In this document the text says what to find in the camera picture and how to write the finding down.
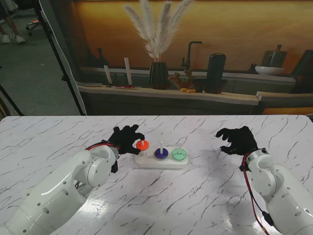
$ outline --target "gray carpet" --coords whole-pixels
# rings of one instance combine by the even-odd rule
[[[0,43],[0,84],[27,116],[79,115],[67,83],[61,81],[61,69],[43,28],[34,29],[33,36],[27,34],[25,26],[36,19],[34,12],[20,15],[13,21],[27,42],[18,45],[12,39],[10,44]],[[6,23],[2,27],[14,35]]]

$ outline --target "black glove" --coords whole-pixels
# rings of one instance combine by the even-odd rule
[[[139,154],[140,150],[133,147],[133,143],[137,139],[144,140],[145,136],[141,133],[136,133],[135,131],[139,128],[138,125],[125,126],[122,130],[119,127],[115,127],[114,133],[109,138],[109,142],[116,144],[119,147],[119,154],[133,153]]]
[[[221,151],[227,154],[245,155],[258,149],[258,145],[253,137],[252,132],[247,126],[240,129],[227,129],[219,130],[216,137],[222,137],[222,140],[231,142],[230,147],[222,146]]]

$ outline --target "dried pampas grass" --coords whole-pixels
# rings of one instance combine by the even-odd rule
[[[143,18],[128,4],[124,8],[139,35],[146,41],[146,50],[155,62],[161,61],[162,53],[170,46],[181,17],[194,0],[183,0],[171,15],[171,1],[165,1],[159,15],[157,27],[148,0],[140,0]]]

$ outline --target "white candle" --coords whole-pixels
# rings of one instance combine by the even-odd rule
[[[133,85],[132,76],[131,76],[131,69],[130,69],[130,67],[129,67],[128,58],[124,58],[124,61],[125,61],[125,67],[126,67],[126,74],[127,74],[127,79],[128,79],[128,85]]]
[[[160,143],[160,154],[163,154],[163,142]]]
[[[181,142],[179,142],[179,145],[178,145],[178,154],[181,154]]]
[[[109,82],[110,84],[113,84],[113,83],[112,83],[111,76],[110,76],[109,67],[108,67],[107,65],[104,65],[104,70],[106,71],[106,75],[107,75],[108,82]]]

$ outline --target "white robotic arm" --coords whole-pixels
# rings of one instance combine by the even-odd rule
[[[276,229],[283,235],[313,235],[313,197],[308,190],[263,149],[248,155],[246,163]]]
[[[95,187],[107,181],[117,158],[117,149],[105,145],[78,152],[24,196],[0,235],[53,233],[80,209]]]

